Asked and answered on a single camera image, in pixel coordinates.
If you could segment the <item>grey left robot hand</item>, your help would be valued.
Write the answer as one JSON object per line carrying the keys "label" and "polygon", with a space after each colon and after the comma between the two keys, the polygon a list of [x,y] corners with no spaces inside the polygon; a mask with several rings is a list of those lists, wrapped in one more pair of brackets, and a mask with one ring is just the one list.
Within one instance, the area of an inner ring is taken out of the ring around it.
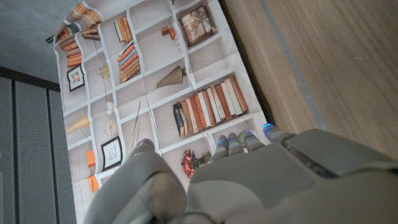
{"label": "grey left robot hand", "polygon": [[339,135],[220,136],[184,188],[149,139],[95,195],[85,223],[396,223],[397,161]]}

